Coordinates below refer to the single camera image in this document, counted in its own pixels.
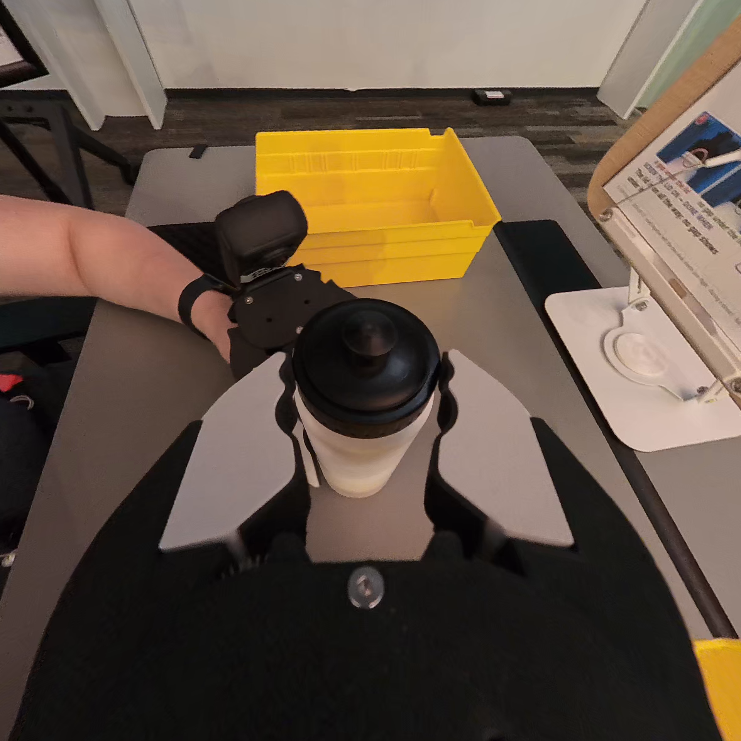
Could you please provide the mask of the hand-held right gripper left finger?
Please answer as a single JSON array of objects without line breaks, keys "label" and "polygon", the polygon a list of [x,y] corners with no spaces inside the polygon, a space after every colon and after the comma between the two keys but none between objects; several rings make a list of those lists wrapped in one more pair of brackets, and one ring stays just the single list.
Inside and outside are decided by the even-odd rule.
[{"label": "hand-held right gripper left finger", "polygon": [[294,391],[291,360],[278,352],[201,418],[162,552],[224,545],[236,559],[264,559],[288,533],[305,545],[310,485],[295,435]]}]

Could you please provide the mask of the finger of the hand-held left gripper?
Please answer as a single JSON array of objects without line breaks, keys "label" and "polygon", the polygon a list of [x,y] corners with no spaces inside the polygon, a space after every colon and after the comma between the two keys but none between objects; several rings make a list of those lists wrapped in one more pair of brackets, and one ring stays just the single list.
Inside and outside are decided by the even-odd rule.
[{"label": "finger of the hand-held left gripper", "polygon": [[305,429],[301,429],[301,459],[304,466],[305,476],[311,488],[320,486],[320,476],[317,472],[317,463],[310,440]]}]

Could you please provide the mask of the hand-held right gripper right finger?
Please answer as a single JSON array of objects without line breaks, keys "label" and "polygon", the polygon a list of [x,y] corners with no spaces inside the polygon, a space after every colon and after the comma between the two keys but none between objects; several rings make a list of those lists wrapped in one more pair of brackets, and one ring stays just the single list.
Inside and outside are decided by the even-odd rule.
[{"label": "hand-held right gripper right finger", "polygon": [[524,404],[459,350],[445,354],[439,389],[424,494],[433,530],[454,534],[469,559],[493,560],[514,541],[574,546]]}]

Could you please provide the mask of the white plastic bottle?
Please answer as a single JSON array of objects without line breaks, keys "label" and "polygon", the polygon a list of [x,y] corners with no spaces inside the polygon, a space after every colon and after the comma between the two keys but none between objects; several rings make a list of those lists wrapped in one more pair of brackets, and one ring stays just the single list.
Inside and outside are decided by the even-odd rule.
[{"label": "white plastic bottle", "polygon": [[378,493],[428,420],[433,397],[401,431],[377,438],[356,438],[331,431],[314,418],[298,391],[293,401],[317,463],[317,472],[339,495],[365,498]]}]

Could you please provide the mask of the black bottle lid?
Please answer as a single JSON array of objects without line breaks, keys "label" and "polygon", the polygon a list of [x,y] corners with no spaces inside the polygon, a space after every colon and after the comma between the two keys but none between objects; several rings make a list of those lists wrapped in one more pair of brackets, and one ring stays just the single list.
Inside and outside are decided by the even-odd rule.
[{"label": "black bottle lid", "polygon": [[416,421],[433,396],[440,365],[428,326],[378,299],[319,311],[292,353],[302,409],[329,431],[360,440],[390,436]]}]

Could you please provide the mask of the yellow plastic bin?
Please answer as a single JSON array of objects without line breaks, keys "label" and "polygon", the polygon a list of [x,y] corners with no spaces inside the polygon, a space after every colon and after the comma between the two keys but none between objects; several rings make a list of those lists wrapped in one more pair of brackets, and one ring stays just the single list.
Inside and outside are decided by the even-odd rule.
[{"label": "yellow plastic bin", "polygon": [[255,193],[279,190],[308,220],[290,264],[343,288],[462,278],[502,219],[452,128],[258,133]]},{"label": "yellow plastic bin", "polygon": [[722,738],[740,740],[740,640],[696,640],[693,648]]}]

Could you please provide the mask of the person's left forearm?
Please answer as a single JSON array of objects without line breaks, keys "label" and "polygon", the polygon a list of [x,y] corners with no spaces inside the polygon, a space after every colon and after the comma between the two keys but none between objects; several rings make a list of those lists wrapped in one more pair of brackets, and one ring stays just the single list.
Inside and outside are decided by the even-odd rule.
[{"label": "person's left forearm", "polygon": [[199,270],[130,220],[49,201],[1,197],[1,296],[94,297],[179,321]]}]

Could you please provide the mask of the person's left hand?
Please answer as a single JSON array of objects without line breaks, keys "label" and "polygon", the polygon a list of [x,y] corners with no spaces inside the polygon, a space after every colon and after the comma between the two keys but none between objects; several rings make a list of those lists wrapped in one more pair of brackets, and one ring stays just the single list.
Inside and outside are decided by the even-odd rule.
[{"label": "person's left hand", "polygon": [[234,324],[228,317],[232,300],[223,293],[206,291],[193,304],[191,320],[194,326],[217,348],[221,357],[230,361],[229,329]]}]

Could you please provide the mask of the black wristband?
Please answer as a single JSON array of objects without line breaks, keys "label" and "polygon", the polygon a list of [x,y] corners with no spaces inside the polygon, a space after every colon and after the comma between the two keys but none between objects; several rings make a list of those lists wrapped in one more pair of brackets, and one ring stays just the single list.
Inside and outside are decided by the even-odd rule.
[{"label": "black wristband", "polygon": [[190,329],[198,337],[208,339],[193,323],[193,306],[207,292],[216,292],[231,297],[235,291],[236,288],[231,284],[223,282],[209,273],[202,273],[197,279],[188,283],[180,293],[177,310],[181,324]]}]

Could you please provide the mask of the white stand base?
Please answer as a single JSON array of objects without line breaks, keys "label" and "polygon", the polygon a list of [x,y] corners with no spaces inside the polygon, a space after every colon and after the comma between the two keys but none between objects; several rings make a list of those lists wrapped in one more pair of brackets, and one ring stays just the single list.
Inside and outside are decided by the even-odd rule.
[{"label": "white stand base", "polygon": [[618,440],[639,452],[738,438],[740,412],[634,272],[554,293],[551,323]]}]

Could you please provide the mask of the black rectangular table pad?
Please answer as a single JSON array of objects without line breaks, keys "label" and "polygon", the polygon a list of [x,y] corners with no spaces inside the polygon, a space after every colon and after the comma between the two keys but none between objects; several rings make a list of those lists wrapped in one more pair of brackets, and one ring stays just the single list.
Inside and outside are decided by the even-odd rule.
[{"label": "black rectangular table pad", "polygon": [[537,310],[553,294],[601,287],[557,221],[501,221],[493,231]]}]

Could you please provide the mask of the black office chair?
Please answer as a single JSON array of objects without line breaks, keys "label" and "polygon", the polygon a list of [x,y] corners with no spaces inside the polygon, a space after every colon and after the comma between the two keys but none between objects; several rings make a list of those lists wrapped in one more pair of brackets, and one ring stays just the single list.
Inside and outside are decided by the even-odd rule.
[{"label": "black office chair", "polygon": [[96,304],[79,297],[2,302],[2,374],[70,380]]}]

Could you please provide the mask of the printed instruction sheet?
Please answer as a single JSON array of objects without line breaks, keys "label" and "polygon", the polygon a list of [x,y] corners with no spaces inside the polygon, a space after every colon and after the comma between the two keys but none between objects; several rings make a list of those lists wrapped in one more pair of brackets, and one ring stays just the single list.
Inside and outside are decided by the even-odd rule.
[{"label": "printed instruction sheet", "polygon": [[634,229],[729,336],[739,335],[739,65],[605,184]]}]

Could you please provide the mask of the wooden document board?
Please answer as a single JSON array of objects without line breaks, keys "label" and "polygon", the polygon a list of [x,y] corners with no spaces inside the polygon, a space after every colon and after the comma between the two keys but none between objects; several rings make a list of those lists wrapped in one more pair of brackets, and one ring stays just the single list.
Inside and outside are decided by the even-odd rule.
[{"label": "wooden document board", "polygon": [[739,65],[739,59],[740,19],[736,18],[703,56],[607,152],[588,187],[591,215],[737,406],[740,401],[739,335],[729,336],[715,323],[607,195],[605,184],[644,144],[652,141],[727,72]]}]

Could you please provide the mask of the black metal table frame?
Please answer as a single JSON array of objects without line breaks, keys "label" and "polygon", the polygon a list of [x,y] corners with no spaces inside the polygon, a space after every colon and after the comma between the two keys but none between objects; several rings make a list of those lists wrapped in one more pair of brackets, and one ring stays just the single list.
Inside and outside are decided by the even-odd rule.
[{"label": "black metal table frame", "polygon": [[[46,130],[52,137],[63,179],[52,179],[33,154],[11,130],[11,125],[31,125]],[[115,167],[126,185],[133,187],[140,165],[112,147],[100,142],[73,123],[68,108],[60,98],[13,97],[2,94],[1,140],[22,168],[51,202],[94,210],[88,175],[81,152]]]}]

